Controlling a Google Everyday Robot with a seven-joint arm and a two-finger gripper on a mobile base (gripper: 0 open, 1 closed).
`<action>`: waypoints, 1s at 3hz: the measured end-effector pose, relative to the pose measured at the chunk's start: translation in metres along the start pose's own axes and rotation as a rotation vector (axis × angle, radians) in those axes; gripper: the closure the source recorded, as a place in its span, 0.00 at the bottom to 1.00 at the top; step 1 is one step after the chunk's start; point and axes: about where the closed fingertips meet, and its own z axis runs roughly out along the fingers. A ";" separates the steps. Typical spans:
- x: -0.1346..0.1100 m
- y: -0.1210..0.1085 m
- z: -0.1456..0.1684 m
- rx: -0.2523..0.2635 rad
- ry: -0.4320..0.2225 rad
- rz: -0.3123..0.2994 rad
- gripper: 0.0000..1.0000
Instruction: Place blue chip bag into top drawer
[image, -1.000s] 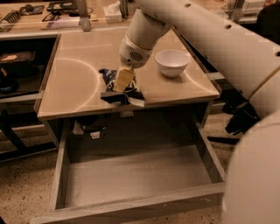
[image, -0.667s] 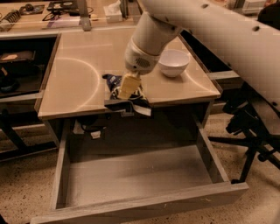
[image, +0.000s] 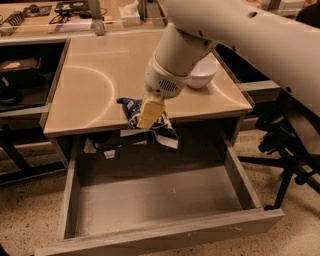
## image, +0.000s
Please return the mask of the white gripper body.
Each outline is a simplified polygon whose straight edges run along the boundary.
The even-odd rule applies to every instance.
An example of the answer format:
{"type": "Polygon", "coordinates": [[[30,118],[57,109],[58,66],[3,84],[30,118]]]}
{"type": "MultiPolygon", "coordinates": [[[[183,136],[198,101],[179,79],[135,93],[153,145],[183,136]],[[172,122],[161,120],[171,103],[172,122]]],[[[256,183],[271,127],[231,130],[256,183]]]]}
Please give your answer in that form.
{"type": "Polygon", "coordinates": [[[146,91],[166,99],[177,97],[186,85],[190,71],[191,66],[183,61],[154,54],[145,70],[146,91]]]}

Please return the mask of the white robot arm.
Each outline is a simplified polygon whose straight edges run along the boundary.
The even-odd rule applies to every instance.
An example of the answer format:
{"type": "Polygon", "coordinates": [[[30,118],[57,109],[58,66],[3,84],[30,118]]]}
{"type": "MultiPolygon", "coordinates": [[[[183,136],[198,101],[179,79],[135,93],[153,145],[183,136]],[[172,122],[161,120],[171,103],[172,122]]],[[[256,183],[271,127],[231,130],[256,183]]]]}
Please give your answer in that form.
{"type": "Polygon", "coordinates": [[[320,29],[244,0],[164,0],[169,23],[145,71],[137,126],[149,129],[218,43],[246,60],[314,114],[320,112],[320,29]]]}

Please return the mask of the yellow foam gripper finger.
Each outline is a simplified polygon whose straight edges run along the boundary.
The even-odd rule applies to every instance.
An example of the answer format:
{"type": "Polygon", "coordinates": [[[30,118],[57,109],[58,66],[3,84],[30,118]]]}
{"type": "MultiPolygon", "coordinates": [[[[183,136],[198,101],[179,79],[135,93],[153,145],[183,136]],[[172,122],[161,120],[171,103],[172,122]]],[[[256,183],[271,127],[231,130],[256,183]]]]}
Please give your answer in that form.
{"type": "Polygon", "coordinates": [[[165,111],[164,98],[150,95],[142,101],[140,115],[138,118],[138,128],[149,129],[162,116],[165,111]]]}

